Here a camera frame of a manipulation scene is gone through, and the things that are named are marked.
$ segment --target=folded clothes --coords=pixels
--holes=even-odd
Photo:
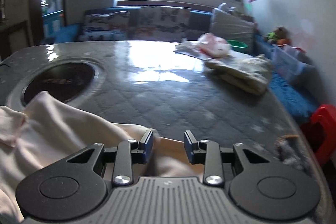
[[[116,147],[121,141],[140,140],[148,128],[135,124],[117,124],[66,105],[46,91],[40,92],[23,113],[0,107],[0,223],[19,223],[23,216],[16,203],[18,183],[31,173],[44,168],[92,144],[103,143]],[[155,147],[164,139],[155,130]],[[167,150],[154,153],[156,173],[159,176],[196,176],[186,164],[174,158]],[[135,179],[148,166],[134,165]],[[112,176],[106,169],[105,176]]]
[[[224,81],[255,95],[263,94],[272,79],[272,64],[263,54],[252,58],[209,59],[205,65],[218,71]]]

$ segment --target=dark circular opening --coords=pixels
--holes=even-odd
[[[77,97],[92,81],[95,70],[88,64],[73,62],[47,69],[26,87],[22,103],[28,104],[37,94],[46,90],[61,102]]]

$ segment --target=metal screw head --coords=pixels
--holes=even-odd
[[[217,185],[221,184],[223,182],[223,179],[220,176],[213,175],[206,177],[205,181],[211,185]]]
[[[126,175],[119,175],[119,176],[116,176],[113,181],[115,183],[118,183],[118,184],[127,184],[131,181],[131,178],[129,176],[126,176]]]

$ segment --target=circular button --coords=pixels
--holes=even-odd
[[[296,192],[296,186],[289,179],[283,177],[267,177],[258,182],[260,193],[268,198],[290,198]]]
[[[40,192],[47,198],[68,198],[78,190],[78,182],[68,177],[56,177],[41,183]]]
[[[119,175],[114,178],[114,182],[117,184],[127,184],[131,181],[131,178],[126,175]]]
[[[220,176],[212,175],[206,177],[205,181],[211,185],[217,185],[221,184],[223,182],[223,179]]]

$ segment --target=gray pillow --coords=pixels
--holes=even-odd
[[[226,40],[238,40],[248,45],[248,54],[253,53],[254,24],[220,9],[213,9],[210,32]]]

